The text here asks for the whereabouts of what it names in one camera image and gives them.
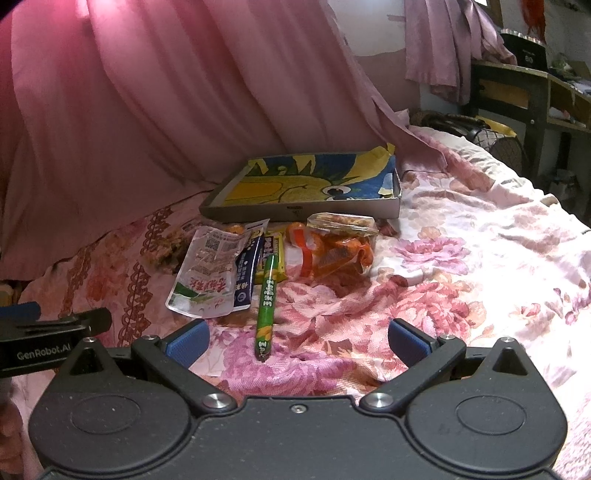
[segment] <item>blue gripper pad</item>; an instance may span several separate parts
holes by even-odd
[[[395,320],[388,327],[390,349],[409,368],[431,354],[431,345]]]
[[[191,322],[186,331],[181,332],[174,340],[168,342],[165,354],[185,368],[195,363],[209,346],[209,328],[207,322],[198,320]]]
[[[0,307],[0,320],[11,320],[18,323],[36,322],[39,318],[41,318],[41,307],[36,301]]]

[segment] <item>metal screw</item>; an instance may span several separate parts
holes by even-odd
[[[232,397],[225,393],[210,393],[203,397],[203,405],[214,410],[227,408],[232,404]]]
[[[290,410],[293,413],[304,413],[306,410],[308,410],[308,407],[306,407],[305,405],[292,405],[290,407]]]
[[[365,403],[372,408],[385,408],[389,407],[394,403],[394,399],[392,395],[388,395],[387,393],[370,393],[365,396]]]

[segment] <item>orange snack bag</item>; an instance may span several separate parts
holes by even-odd
[[[336,271],[366,274],[374,261],[374,219],[356,215],[322,213],[308,224],[292,223],[287,241],[302,253],[300,278],[318,280]]]

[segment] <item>pink bed sheet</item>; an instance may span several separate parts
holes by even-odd
[[[238,400],[246,395],[350,394],[356,398],[405,370],[389,350],[387,326],[401,317],[431,335],[453,333],[473,346],[515,336],[563,406],[569,436],[556,469],[566,480],[591,476],[591,251],[589,235],[569,228],[533,197],[493,181],[454,151],[441,149],[445,173],[408,172],[394,237],[381,236],[364,283],[332,278],[278,289],[274,350],[254,358],[256,307],[210,320],[211,343],[191,370]],[[170,225],[199,215],[203,196],[158,210],[108,233],[32,282],[47,319],[108,307],[115,327],[101,340],[127,345],[165,336],[187,318],[164,307],[172,275],[149,275],[139,258]],[[52,376],[16,380],[25,418]],[[27,472],[39,465],[29,444]]]

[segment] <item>person's hand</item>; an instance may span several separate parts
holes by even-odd
[[[0,407],[0,471],[22,473],[22,418],[17,406],[8,401]]]

